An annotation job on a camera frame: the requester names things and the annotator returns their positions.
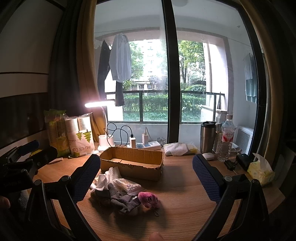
pink plush toy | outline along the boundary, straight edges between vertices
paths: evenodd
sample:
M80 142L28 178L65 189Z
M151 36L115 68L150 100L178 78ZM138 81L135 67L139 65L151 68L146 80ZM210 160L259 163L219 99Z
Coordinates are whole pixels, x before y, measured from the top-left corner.
M151 192L139 192L138 194L140 202L146 208L158 208L158 198Z

power strip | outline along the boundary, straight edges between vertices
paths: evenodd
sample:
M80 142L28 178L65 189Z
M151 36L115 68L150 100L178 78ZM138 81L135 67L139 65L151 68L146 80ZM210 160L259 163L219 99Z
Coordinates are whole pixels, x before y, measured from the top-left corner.
M145 150L160 150L161 145L157 141L151 141L151 142L148 142L148 144L137 143L136 148L145 149Z

green plastic wrapper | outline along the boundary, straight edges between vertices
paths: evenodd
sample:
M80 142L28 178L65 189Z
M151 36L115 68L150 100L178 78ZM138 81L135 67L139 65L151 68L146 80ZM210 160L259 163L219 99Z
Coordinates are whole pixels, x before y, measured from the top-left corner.
M44 111L44 120L49 144L57 149L57 157L67 156L71 153L65 118L67 118L65 110L50 109Z

black lid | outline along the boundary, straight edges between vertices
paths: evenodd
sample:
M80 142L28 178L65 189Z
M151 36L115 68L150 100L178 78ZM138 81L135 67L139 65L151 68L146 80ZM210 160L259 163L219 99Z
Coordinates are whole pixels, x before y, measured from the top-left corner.
M215 121L205 121L201 124L202 127L205 128L214 128L216 127L216 122Z

air conditioner outdoor unit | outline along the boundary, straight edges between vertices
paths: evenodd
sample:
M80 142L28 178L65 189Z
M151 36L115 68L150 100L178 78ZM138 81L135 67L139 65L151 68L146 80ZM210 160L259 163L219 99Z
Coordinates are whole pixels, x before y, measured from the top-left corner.
M242 149L242 153L249 154L254 129L238 126L234 132L233 143Z

